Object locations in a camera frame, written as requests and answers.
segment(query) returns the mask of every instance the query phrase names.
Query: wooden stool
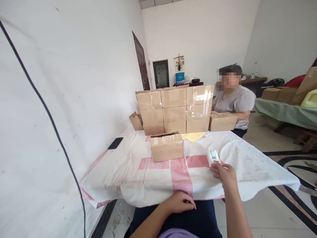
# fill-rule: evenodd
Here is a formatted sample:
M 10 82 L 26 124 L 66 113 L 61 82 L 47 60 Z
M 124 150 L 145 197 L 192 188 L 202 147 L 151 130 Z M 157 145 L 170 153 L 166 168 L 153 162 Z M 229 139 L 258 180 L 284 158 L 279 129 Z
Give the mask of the wooden stool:
M 303 143 L 303 147 L 301 151 L 307 153 L 309 152 L 315 145 L 317 145 L 317 132 L 314 131 L 303 131 L 303 133 L 294 141 L 294 144 Z

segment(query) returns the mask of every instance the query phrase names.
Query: smartphone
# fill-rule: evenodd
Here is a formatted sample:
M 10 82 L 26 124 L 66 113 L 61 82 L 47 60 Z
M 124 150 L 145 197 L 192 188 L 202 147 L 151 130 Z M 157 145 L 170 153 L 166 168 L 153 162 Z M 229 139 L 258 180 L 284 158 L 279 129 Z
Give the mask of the smartphone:
M 122 141 L 123 137 L 118 137 L 116 138 L 112 144 L 109 146 L 108 149 L 116 149 L 118 147 L 118 145 L 120 144 L 120 142 Z

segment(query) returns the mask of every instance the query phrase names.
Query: hand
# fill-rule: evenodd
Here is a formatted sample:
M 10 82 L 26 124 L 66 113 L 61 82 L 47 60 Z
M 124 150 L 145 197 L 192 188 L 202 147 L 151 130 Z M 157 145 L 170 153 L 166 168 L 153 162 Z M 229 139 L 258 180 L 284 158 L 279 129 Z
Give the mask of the hand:
M 210 170 L 213 171 L 212 175 L 222 181 L 222 187 L 226 191 L 238 190 L 237 174 L 230 164 L 213 163 Z
M 194 200 L 186 193 L 180 191 L 162 202 L 160 206 L 166 210 L 168 215 L 197 209 Z

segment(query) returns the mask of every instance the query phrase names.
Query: gray shirt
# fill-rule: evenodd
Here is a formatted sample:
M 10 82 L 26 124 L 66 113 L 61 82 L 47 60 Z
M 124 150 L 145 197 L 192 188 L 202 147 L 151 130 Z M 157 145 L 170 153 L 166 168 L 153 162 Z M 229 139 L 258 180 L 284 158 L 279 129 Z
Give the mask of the gray shirt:
M 223 112 L 243 112 L 251 111 L 254 107 L 255 94 L 246 87 L 239 86 L 232 93 L 230 93 L 225 99 L 222 99 L 224 91 L 218 92 L 216 98 L 212 101 L 213 111 L 223 113 Z M 237 129 L 247 129 L 249 124 L 249 119 L 243 121 L 237 121 L 235 128 Z

